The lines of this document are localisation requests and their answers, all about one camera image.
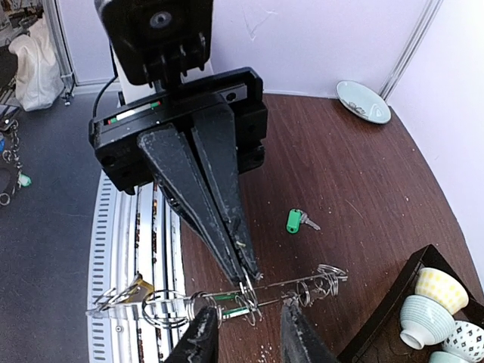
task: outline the metal rail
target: metal rail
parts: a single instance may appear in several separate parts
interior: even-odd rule
[[[153,184],[133,197],[118,192],[101,173],[92,227],[88,303],[111,287],[128,287],[136,272],[157,290],[185,293],[179,217]],[[144,321],[88,319],[89,361],[159,362],[172,351],[181,330],[157,330]]]
[[[415,56],[415,53],[417,53],[418,47],[429,31],[429,28],[440,9],[440,5],[442,5],[442,2],[443,0],[427,0],[427,3],[423,8],[422,13],[419,16],[415,27],[408,38],[402,53],[400,54],[399,59],[386,78],[385,83],[379,92],[383,100],[388,101],[390,95],[395,90],[400,79],[403,77],[408,65]]]

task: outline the dark wooden tray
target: dark wooden tray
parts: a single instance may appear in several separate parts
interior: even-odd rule
[[[469,294],[469,305],[455,317],[484,327],[484,306],[480,305],[440,252],[428,245],[413,253],[403,267],[388,294],[383,298],[361,330],[338,355],[341,363],[427,362],[439,345],[416,351],[399,337],[399,312],[405,297],[414,293],[417,273],[423,267],[442,270],[457,279]]]

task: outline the key ring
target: key ring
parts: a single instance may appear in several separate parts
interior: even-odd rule
[[[7,193],[0,194],[0,206],[7,206],[8,204],[10,204],[10,195]]]
[[[2,153],[2,156],[3,156],[3,160],[5,160],[5,162],[7,162],[9,164],[12,162],[12,152],[10,150],[5,150]]]

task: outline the metal key ring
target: metal key ring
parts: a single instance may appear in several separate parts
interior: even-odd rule
[[[10,204],[10,195],[7,193],[0,194],[0,206],[7,206],[8,204]]]
[[[248,302],[243,296],[236,295],[235,302],[241,307],[247,309],[247,313],[245,315],[245,320],[250,326],[256,326],[256,315],[254,314],[254,309],[251,306],[250,302]]]
[[[188,308],[188,316],[180,316],[177,317],[175,316],[174,318],[159,318],[158,316],[151,316],[148,314],[146,311],[148,303],[151,302],[156,302],[158,301],[159,303],[162,303],[163,301],[170,301],[169,295],[172,294],[173,298],[171,299],[185,299],[186,296],[183,293],[179,293],[178,291],[175,290],[155,290],[146,295],[143,298],[143,301],[141,302],[141,313],[143,315],[143,318],[153,325],[154,327],[158,328],[163,328],[163,329],[176,329],[179,327],[182,327],[183,325],[187,324],[190,320],[191,314],[193,315],[194,319],[194,310],[193,306],[189,306]]]
[[[5,150],[2,153],[3,160],[5,160],[6,163],[11,163],[12,162],[12,152],[10,150]]]

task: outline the chain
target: chain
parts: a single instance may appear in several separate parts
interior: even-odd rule
[[[4,127],[5,130],[2,132],[2,134],[4,135],[4,137],[10,138],[12,146],[9,150],[3,150],[2,158],[7,164],[13,166],[13,178],[15,178],[16,182],[13,183],[10,188],[7,187],[7,189],[0,194],[0,206],[7,206],[8,204],[10,204],[11,198],[14,196],[15,192],[21,188],[20,174],[23,167],[18,156],[18,151],[20,149],[20,139],[18,137],[18,121],[16,121],[15,119],[7,119],[5,120]]]

